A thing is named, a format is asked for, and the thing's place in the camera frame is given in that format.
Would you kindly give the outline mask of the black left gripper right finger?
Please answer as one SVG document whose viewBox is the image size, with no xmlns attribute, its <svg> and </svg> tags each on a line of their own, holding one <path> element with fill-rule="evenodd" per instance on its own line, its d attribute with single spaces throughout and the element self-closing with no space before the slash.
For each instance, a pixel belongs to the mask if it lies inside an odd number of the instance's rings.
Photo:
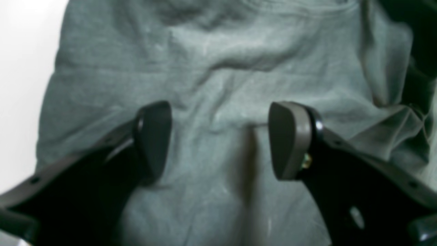
<svg viewBox="0 0 437 246">
<path fill-rule="evenodd" d="M 268 134 L 275 177 L 305 185 L 333 246 L 436 245 L 436 192 L 353 148 L 315 109 L 271 103 Z"/>
</svg>

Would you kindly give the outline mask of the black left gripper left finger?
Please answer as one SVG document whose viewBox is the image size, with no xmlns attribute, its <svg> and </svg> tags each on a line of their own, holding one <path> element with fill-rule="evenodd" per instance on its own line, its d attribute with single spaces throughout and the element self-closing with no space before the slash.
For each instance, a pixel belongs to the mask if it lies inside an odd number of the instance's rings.
<svg viewBox="0 0 437 246">
<path fill-rule="evenodd" d="M 162 176 L 171 131 L 168 101 L 140 108 L 89 149 L 3 193 L 1 231 L 33 246 L 112 246 L 132 192 Z"/>
</svg>

